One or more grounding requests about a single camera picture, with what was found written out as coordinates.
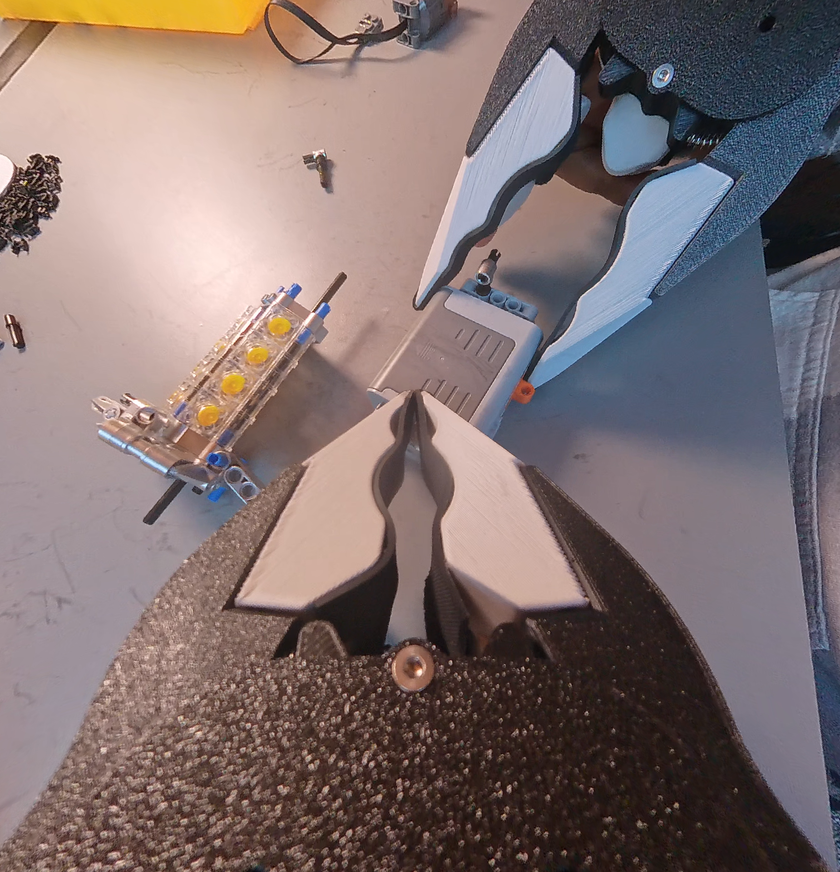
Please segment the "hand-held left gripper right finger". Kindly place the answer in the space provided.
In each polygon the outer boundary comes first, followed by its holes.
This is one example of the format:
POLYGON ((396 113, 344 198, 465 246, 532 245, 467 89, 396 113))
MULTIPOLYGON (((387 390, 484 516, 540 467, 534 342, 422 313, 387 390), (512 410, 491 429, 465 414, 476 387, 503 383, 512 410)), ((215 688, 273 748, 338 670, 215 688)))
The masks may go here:
POLYGON ((469 628, 585 608, 584 590, 518 459, 428 394, 417 396, 417 412, 444 567, 469 628))

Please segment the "yellow plastic bin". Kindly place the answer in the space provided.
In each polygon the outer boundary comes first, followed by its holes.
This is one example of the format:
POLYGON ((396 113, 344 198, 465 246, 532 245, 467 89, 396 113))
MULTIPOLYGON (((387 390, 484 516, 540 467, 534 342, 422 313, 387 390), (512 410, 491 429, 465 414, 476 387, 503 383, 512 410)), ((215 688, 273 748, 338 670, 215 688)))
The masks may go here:
POLYGON ((0 17, 240 35, 262 20, 267 1, 0 1, 0 17))

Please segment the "pile of small black parts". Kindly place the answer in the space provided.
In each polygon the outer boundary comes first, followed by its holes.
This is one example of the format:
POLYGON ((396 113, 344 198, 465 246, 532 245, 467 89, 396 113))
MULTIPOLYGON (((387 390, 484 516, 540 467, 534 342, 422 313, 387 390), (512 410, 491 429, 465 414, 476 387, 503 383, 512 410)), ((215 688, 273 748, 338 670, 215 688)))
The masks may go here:
POLYGON ((0 254, 10 249, 19 256, 30 250, 30 241, 41 232, 40 220, 47 220, 59 205, 61 160, 54 155, 33 154, 27 166, 15 171, 15 178, 0 197, 0 254))

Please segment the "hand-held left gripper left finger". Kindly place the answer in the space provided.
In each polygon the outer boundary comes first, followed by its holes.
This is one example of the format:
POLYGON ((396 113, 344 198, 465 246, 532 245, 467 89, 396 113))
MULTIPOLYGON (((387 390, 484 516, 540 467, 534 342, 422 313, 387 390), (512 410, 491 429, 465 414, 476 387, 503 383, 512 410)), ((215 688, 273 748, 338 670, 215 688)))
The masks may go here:
POLYGON ((237 606, 304 613, 384 567, 395 551, 390 504, 403 483, 414 409, 414 395, 400 394, 303 464, 237 606))

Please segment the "toy engine model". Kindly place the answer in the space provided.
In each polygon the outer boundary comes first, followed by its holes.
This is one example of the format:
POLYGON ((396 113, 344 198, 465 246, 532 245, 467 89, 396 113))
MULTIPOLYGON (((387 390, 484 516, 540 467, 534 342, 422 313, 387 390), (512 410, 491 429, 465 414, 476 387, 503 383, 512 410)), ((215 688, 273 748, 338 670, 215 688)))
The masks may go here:
POLYGON ((296 301, 297 284, 251 306, 196 365, 165 407, 125 393, 92 401, 99 438, 170 481, 143 518, 152 525, 185 486, 216 501, 233 493, 255 499, 261 482, 236 444, 287 375, 327 336, 324 318, 345 283, 340 273, 312 309, 296 301))

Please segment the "grey battery box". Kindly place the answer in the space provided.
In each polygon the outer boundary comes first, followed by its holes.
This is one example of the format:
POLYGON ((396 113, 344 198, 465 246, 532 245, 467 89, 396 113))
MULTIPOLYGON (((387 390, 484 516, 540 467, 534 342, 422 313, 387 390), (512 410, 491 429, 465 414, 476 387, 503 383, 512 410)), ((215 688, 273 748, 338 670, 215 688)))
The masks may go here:
POLYGON ((543 334, 538 310, 474 279, 437 292, 368 389, 374 406, 420 389, 492 437, 508 403, 528 403, 524 373, 543 334))

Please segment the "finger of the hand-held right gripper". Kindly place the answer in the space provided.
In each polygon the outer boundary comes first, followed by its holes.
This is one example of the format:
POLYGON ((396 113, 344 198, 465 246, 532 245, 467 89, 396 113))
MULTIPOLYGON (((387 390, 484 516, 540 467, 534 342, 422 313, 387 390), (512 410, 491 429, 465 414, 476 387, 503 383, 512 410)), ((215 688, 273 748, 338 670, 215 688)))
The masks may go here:
POLYGON ((415 308, 458 275, 564 153, 579 121, 576 71, 546 50, 471 156, 463 158, 415 295, 415 308))
POLYGON ((725 172, 695 161, 643 181, 622 211, 603 271, 534 365, 534 387, 561 374, 651 304, 653 290, 733 183, 725 172))

